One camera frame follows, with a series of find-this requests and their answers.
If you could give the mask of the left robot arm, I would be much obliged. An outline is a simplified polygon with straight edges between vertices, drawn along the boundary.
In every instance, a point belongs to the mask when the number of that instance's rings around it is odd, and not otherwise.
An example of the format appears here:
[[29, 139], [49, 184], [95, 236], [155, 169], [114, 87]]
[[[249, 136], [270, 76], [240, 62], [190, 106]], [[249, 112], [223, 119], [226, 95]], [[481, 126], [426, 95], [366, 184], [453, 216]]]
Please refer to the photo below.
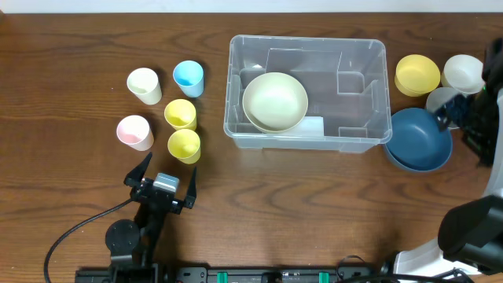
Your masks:
[[175, 197], [179, 179], [159, 173], [154, 179], [146, 178], [152, 154], [132, 169], [123, 183], [131, 188], [130, 200], [140, 204], [132, 220], [114, 222], [105, 234], [112, 266], [149, 266], [168, 214], [180, 214], [191, 209], [196, 202], [196, 171], [193, 171], [185, 198]]

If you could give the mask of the small yellow bowl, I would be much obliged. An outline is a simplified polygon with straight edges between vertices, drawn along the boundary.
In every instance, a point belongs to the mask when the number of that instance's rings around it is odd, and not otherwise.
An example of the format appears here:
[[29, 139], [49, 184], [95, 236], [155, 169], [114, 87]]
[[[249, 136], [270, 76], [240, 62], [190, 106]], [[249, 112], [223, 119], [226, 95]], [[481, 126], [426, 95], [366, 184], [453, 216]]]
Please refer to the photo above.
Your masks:
[[409, 97], [419, 97], [435, 90], [441, 79], [437, 64], [430, 58], [411, 54], [403, 57], [395, 69], [395, 85]]

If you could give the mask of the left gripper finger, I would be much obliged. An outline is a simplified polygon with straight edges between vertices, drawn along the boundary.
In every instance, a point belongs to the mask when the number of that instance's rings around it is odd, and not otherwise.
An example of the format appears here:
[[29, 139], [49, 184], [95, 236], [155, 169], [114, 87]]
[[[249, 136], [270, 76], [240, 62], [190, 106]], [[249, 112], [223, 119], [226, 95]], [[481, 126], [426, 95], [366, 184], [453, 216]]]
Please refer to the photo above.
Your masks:
[[152, 153], [149, 153], [138, 166], [127, 173], [123, 183], [129, 187], [140, 186], [151, 159]]
[[196, 172], [197, 169], [194, 168], [184, 199], [184, 207], [188, 209], [192, 209], [196, 202]]

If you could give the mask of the large dark blue bowl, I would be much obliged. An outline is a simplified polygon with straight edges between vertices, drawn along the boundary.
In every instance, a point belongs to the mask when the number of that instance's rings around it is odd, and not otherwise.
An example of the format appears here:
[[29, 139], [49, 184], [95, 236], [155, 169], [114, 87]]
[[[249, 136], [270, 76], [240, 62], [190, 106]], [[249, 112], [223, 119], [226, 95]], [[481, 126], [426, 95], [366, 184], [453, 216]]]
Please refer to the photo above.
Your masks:
[[431, 114], [422, 108], [406, 108], [392, 115], [392, 137], [384, 145], [387, 158], [405, 171], [436, 171], [453, 152], [448, 130], [441, 131]]

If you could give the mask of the small grey bowl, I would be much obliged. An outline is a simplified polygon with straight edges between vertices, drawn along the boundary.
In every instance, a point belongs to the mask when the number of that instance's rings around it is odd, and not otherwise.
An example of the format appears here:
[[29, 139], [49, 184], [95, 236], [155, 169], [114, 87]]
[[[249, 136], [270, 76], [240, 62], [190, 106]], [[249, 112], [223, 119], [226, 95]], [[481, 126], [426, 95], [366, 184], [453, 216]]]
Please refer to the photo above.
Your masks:
[[439, 118], [435, 116], [435, 112], [458, 94], [461, 94], [461, 92], [452, 87], [440, 87], [428, 95], [425, 109], [431, 113], [438, 126], [441, 123], [439, 122]]

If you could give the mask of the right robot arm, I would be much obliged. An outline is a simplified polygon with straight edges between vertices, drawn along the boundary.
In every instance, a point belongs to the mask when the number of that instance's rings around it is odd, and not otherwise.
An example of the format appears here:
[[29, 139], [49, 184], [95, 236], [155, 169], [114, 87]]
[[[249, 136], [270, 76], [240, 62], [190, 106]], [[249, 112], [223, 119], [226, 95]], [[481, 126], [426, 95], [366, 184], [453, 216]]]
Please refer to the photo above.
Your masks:
[[397, 253], [381, 268], [389, 281], [468, 282], [472, 275], [502, 271], [502, 40], [489, 44], [477, 94], [457, 94], [436, 110], [407, 108], [391, 117], [393, 138], [384, 146], [396, 166], [415, 172], [440, 168], [451, 156], [448, 126], [491, 169], [478, 199], [450, 209], [438, 236], [413, 250]]

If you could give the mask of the small white bowl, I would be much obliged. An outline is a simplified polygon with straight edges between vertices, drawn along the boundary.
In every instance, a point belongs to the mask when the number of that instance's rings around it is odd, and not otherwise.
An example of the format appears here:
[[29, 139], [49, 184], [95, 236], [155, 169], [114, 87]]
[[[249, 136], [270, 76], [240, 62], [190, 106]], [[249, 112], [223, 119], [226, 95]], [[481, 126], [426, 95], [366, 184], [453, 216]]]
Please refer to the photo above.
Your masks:
[[445, 63], [441, 83], [463, 94], [476, 94], [485, 85], [482, 72], [483, 62], [479, 59], [466, 54], [455, 55]]

